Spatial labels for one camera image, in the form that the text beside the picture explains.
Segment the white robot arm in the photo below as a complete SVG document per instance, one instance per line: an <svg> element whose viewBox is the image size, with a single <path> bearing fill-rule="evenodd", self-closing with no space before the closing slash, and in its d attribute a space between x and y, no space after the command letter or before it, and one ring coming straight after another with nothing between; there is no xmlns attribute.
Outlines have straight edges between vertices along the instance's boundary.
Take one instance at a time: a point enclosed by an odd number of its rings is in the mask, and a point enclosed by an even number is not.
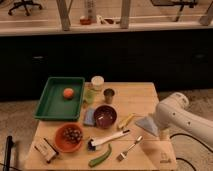
<svg viewBox="0 0 213 171"><path fill-rule="evenodd" d="M188 112L188 105L188 98L175 92L156 105L154 122L161 130L174 124L213 148L213 121Z"/></svg>

